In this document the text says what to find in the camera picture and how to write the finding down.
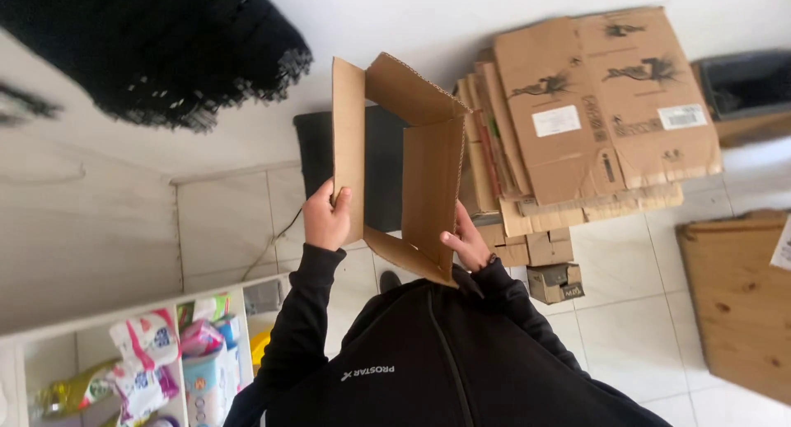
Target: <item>white wall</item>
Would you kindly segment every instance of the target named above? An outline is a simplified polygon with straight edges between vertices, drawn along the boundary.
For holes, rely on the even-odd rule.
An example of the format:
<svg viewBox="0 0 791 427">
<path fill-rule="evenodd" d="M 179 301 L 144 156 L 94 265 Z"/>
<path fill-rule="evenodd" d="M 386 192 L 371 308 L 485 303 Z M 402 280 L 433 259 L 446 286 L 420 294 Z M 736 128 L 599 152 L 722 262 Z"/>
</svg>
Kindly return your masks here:
<svg viewBox="0 0 791 427">
<path fill-rule="evenodd" d="M 55 124 L 30 133 L 185 175 L 297 160 L 291 119 L 330 107 L 331 57 L 365 66 L 387 51 L 449 87 L 493 34 L 561 14 L 659 4 L 690 59 L 791 46 L 791 0 L 273 0 L 302 30 L 316 62 L 279 105 L 226 110 L 209 136 L 113 123 L 70 81 L 0 36 L 0 77 L 66 106 Z"/>
<path fill-rule="evenodd" d="M 0 334 L 181 292 L 176 189 L 0 130 Z"/>
</svg>

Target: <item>black shoe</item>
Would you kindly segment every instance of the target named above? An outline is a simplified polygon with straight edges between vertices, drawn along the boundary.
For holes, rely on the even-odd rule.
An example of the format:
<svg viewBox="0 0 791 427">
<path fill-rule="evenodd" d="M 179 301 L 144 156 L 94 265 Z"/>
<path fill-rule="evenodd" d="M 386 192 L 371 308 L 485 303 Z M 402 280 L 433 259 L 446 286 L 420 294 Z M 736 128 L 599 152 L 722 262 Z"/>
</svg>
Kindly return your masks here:
<svg viewBox="0 0 791 427">
<path fill-rule="evenodd" d="M 396 289 L 401 286 L 401 280 L 398 275 L 393 271 L 382 272 L 379 277 L 379 293 L 384 294 L 391 289 Z"/>
</svg>

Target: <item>pink package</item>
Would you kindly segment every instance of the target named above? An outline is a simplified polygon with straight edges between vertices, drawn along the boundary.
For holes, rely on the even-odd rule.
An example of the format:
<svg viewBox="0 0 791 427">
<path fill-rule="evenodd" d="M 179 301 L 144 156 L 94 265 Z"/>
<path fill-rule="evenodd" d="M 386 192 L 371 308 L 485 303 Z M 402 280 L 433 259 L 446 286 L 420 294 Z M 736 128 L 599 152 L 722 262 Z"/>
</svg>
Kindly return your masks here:
<svg viewBox="0 0 791 427">
<path fill-rule="evenodd" d="M 181 334 L 181 351 L 185 356 L 200 357 L 217 351 L 224 342 L 225 338 L 211 322 L 201 319 Z"/>
</svg>

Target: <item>hand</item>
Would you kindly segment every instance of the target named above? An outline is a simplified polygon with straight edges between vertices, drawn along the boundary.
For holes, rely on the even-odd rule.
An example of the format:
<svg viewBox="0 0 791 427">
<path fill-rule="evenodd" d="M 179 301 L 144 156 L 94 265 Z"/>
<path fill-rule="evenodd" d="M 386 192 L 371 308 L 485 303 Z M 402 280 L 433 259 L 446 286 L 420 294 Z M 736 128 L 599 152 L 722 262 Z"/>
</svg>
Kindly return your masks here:
<svg viewBox="0 0 791 427">
<path fill-rule="evenodd" d="M 335 183 L 330 178 L 302 205 L 304 242 L 331 251 L 341 248 L 351 228 L 351 189 L 341 189 L 334 208 L 330 204 L 333 190 Z"/>
<path fill-rule="evenodd" d="M 459 254 L 461 266 L 472 272 L 478 272 L 489 265 L 491 251 L 483 241 L 481 233 L 472 224 L 470 214 L 464 205 L 456 200 L 456 234 L 443 231 L 440 241 Z"/>
</svg>

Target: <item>finger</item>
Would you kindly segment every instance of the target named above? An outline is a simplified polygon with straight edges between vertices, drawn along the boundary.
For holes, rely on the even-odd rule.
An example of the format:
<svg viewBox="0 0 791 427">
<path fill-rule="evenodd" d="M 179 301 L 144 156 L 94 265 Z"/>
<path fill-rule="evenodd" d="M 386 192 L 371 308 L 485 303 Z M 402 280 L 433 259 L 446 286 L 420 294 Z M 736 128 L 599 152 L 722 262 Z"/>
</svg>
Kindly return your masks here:
<svg viewBox="0 0 791 427">
<path fill-rule="evenodd" d="M 335 181 L 334 178 L 330 177 L 330 179 L 324 181 L 316 193 L 313 194 L 312 198 L 320 199 L 322 201 L 330 202 L 332 198 L 332 192 L 335 191 Z"/>
<path fill-rule="evenodd" d="M 456 200 L 456 223 L 459 225 L 461 234 L 475 229 L 470 214 L 467 213 L 467 209 L 464 208 L 464 205 L 458 199 Z"/>
<path fill-rule="evenodd" d="M 350 209 L 351 188 L 344 186 L 341 188 L 341 193 L 338 194 L 338 199 L 335 201 L 335 209 L 332 211 L 332 213 L 336 215 L 345 215 L 349 213 Z"/>
<path fill-rule="evenodd" d="M 447 230 L 444 230 L 440 234 L 440 241 L 442 242 L 443 245 L 447 246 L 452 250 L 455 250 L 456 252 L 464 252 L 464 250 L 467 248 L 464 245 L 464 242 L 462 242 L 458 237 L 451 234 Z"/>
</svg>

